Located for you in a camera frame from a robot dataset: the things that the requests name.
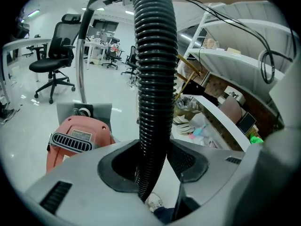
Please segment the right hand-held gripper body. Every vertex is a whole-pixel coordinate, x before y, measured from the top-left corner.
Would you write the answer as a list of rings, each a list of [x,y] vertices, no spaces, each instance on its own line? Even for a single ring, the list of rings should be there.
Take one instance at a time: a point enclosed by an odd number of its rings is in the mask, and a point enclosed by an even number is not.
[[[240,220],[297,220],[301,214],[301,53],[270,95],[284,127],[264,140],[239,202]]]

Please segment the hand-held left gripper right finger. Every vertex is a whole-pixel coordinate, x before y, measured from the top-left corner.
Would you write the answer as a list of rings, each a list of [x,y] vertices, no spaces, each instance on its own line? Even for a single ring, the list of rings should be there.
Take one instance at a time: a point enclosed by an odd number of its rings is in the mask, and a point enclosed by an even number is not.
[[[180,181],[173,223],[235,223],[244,152],[172,139],[167,160]]]

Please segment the metal vacuum wand tube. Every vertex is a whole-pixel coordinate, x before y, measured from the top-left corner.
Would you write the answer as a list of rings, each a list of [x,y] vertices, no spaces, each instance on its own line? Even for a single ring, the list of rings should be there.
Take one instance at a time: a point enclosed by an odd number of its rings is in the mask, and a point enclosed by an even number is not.
[[[91,18],[94,14],[94,11],[86,8],[82,21],[81,26],[79,29],[79,35],[77,39],[77,45],[76,45],[76,56],[75,56],[75,68],[76,68],[76,78],[77,78],[77,85],[78,85],[78,91],[79,96],[81,99],[81,102],[86,104],[86,94],[85,94],[85,87],[84,87],[84,47],[85,47],[85,39],[87,35],[87,31],[89,28],[89,24],[91,21]]]

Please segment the red vacuum cleaner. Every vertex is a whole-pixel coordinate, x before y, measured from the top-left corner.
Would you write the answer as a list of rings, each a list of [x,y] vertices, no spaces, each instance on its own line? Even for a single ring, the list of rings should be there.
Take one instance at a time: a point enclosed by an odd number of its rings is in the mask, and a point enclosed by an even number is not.
[[[104,122],[86,116],[70,116],[49,138],[46,172],[74,155],[114,143],[110,128]]]

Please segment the green red snack packet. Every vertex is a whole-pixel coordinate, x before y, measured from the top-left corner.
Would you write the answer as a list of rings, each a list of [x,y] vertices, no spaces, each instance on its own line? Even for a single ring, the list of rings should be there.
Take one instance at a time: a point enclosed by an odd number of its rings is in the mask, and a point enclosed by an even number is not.
[[[253,135],[253,134],[250,134],[249,141],[251,144],[260,144],[260,143],[264,142],[260,137],[257,137],[256,135]]]

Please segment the white slipper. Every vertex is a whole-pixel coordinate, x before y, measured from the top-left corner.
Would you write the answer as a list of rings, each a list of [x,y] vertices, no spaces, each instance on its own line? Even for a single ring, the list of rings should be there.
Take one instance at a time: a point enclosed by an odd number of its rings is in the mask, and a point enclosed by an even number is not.
[[[183,135],[191,134],[195,130],[195,127],[190,125],[189,123],[179,124],[176,126],[176,128],[177,128],[177,131]]]
[[[189,120],[185,118],[185,115],[182,116],[177,115],[173,118],[173,123],[175,125],[182,125],[182,124],[189,123]]]

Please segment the black box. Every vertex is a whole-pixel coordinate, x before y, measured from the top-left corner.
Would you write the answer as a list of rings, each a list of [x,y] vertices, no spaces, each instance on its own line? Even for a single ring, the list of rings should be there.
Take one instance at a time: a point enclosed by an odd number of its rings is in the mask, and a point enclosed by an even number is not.
[[[255,123],[256,119],[249,112],[246,112],[244,116],[237,122],[236,126],[245,135]]]

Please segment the person's dark trousers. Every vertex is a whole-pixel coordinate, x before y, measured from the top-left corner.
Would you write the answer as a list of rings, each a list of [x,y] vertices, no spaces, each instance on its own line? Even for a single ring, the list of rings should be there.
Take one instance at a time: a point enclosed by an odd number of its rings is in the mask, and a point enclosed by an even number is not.
[[[173,221],[174,208],[159,207],[153,212],[163,224],[169,224]]]

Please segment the person's left shoe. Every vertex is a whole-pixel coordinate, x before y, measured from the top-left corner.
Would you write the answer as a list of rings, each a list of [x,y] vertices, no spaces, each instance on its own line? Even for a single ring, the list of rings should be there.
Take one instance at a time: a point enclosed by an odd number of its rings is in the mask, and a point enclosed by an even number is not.
[[[164,207],[163,201],[161,198],[154,192],[152,192],[149,197],[144,202],[148,209],[151,211],[151,213],[154,213],[155,210]]]

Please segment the brown box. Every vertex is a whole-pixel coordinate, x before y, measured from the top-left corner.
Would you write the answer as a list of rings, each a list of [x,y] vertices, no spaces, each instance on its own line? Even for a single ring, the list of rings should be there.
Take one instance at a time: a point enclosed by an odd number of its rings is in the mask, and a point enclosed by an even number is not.
[[[238,101],[228,96],[226,100],[221,104],[220,110],[234,123],[237,124],[242,118],[242,110]]]

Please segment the black bag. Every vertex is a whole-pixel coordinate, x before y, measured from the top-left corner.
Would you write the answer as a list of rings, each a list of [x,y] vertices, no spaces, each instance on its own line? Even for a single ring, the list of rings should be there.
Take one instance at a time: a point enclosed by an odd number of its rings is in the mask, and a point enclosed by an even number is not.
[[[213,103],[215,106],[218,106],[218,100],[217,98],[207,94],[205,92],[205,88],[201,85],[197,84],[196,82],[190,80],[190,82],[187,84],[187,86],[184,88],[183,92],[184,95],[196,95],[196,96],[203,96],[207,100],[209,100],[211,103]]]

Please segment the grey metal plate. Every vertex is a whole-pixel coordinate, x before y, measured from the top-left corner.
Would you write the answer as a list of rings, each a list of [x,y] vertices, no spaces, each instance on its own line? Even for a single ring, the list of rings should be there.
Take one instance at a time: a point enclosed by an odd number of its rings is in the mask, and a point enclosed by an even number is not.
[[[111,129],[112,104],[57,103],[59,125],[72,115],[90,117],[104,122]]]

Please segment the wooden shelf cart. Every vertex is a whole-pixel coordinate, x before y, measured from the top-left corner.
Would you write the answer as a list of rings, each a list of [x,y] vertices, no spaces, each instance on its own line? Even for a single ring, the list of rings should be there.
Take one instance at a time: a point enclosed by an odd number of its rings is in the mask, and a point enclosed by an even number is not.
[[[185,78],[183,75],[181,75],[180,73],[177,72],[177,77],[182,79],[183,81],[185,81],[185,84],[183,85],[183,87],[181,88],[180,92],[176,95],[175,97],[175,101],[177,101],[180,97],[180,95],[182,94],[182,92],[186,89],[187,85],[193,81],[193,76],[195,75],[195,78],[201,75],[201,72],[192,64],[190,63],[186,58],[184,58],[182,55],[178,54],[177,57],[179,58],[179,60],[181,62],[184,62],[190,69],[193,70],[193,73],[190,75],[190,77],[187,79]]]

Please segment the white metal shelving unit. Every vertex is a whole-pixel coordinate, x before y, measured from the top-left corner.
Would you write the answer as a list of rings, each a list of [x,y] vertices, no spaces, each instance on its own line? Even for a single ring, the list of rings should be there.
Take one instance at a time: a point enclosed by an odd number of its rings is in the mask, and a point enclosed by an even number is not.
[[[233,18],[195,0],[203,10],[200,29],[215,29],[212,38],[217,48],[194,48],[192,38],[187,49],[210,74],[222,78],[252,95],[274,115],[278,109],[270,91],[280,82],[301,53],[301,38],[288,25],[267,20]]]

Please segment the black mesh office chair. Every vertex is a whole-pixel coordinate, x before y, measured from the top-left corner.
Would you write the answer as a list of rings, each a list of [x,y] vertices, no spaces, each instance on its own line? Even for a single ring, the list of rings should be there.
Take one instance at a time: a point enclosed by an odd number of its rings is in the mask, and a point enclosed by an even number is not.
[[[75,91],[75,84],[70,83],[70,78],[60,71],[70,67],[74,59],[74,42],[79,34],[81,15],[65,14],[55,26],[54,34],[48,50],[48,56],[41,58],[29,65],[29,70],[34,73],[47,73],[48,82],[35,91],[34,97],[39,97],[39,92],[50,87],[49,103],[53,104],[53,93],[57,85],[70,86]]]

